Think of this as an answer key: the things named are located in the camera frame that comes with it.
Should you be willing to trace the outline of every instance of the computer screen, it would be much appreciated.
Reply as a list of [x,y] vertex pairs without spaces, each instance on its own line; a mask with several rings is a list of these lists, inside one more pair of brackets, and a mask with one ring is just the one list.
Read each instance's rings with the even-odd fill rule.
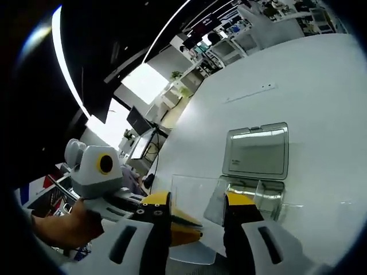
[[132,126],[135,132],[138,133],[139,136],[142,136],[145,132],[152,129],[151,125],[148,121],[143,117],[139,111],[133,107],[130,113],[127,116],[127,122]]
[[131,159],[143,158],[144,153],[147,150],[148,145],[151,143],[154,134],[155,132],[152,129],[151,131],[148,131],[144,135],[140,136],[140,138],[137,141],[138,143],[136,144],[135,149],[131,154]]
[[228,29],[228,28],[230,28],[232,26],[232,24],[230,23],[230,22],[228,22],[228,23],[226,23],[226,24],[224,24],[222,27],[223,27],[223,29]]
[[195,48],[196,45],[202,40],[202,37],[198,35],[195,32],[192,32],[192,35],[184,40],[182,43],[187,49],[191,50],[192,48]]
[[242,20],[242,18],[239,15],[237,15],[237,16],[232,18],[231,23],[235,24],[235,23],[239,22],[240,20]]

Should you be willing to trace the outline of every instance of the yellow circular joint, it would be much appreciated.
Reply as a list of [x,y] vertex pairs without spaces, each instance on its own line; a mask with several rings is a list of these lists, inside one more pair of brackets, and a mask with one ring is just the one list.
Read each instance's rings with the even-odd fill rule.
[[100,154],[97,161],[97,169],[98,171],[103,174],[107,175],[112,171],[114,166],[114,162],[112,157],[107,154]]

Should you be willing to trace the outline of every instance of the office desk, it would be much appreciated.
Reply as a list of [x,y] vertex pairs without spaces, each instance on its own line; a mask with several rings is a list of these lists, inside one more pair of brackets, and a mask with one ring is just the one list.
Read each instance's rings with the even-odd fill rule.
[[[229,130],[285,121],[291,206],[282,225],[306,255],[336,263],[366,218],[366,75],[365,56],[347,34],[292,40],[233,63],[204,81],[179,118],[159,153],[153,192],[169,190],[174,174],[218,178]],[[259,92],[271,83],[275,89]],[[203,213],[197,205],[187,211]],[[222,228],[204,224],[203,243],[224,254]]]
[[135,139],[130,152],[128,152],[128,155],[119,159],[121,164],[130,165],[131,167],[135,168],[141,176],[147,175],[149,169],[152,167],[155,157],[157,156],[157,152],[159,152],[160,148],[162,148],[163,144],[166,141],[166,138],[159,134],[155,129],[151,129],[147,133],[145,133],[144,138],[148,141],[148,145],[141,153],[141,159],[132,159],[135,150],[139,150],[139,148],[137,149],[137,147],[141,145],[139,144],[139,141],[142,139],[142,137],[140,136]]

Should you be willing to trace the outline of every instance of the person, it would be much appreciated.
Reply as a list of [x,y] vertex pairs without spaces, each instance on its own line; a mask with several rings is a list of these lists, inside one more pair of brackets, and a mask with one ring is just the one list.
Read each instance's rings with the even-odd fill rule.
[[191,60],[195,60],[195,59],[197,58],[197,54],[196,54],[196,52],[195,52],[193,49],[189,50],[188,48],[186,48],[186,47],[185,47],[185,46],[183,46],[183,45],[181,45],[181,46],[179,47],[179,51],[180,51],[181,53],[185,53],[185,52],[187,52],[187,53],[189,54],[189,56],[190,56],[190,59],[191,59]]
[[123,187],[129,188],[130,191],[136,195],[146,197],[147,193],[142,188],[142,186],[144,185],[142,177],[140,177],[139,174],[133,172],[131,167],[127,165],[122,164],[120,168],[123,174],[123,180],[122,180]]
[[[120,168],[123,174],[123,187],[129,188],[136,195],[146,197],[147,194],[142,188],[145,180],[129,166],[121,165]],[[33,215],[32,209],[24,209],[38,243],[58,266],[72,260],[52,249],[52,246],[73,250],[84,247],[104,233],[100,215],[87,210],[83,202],[83,198],[78,199],[70,214],[63,216],[41,218]]]
[[216,43],[221,41],[221,37],[219,34],[211,32],[208,34],[208,40],[212,43],[212,45],[215,45]]

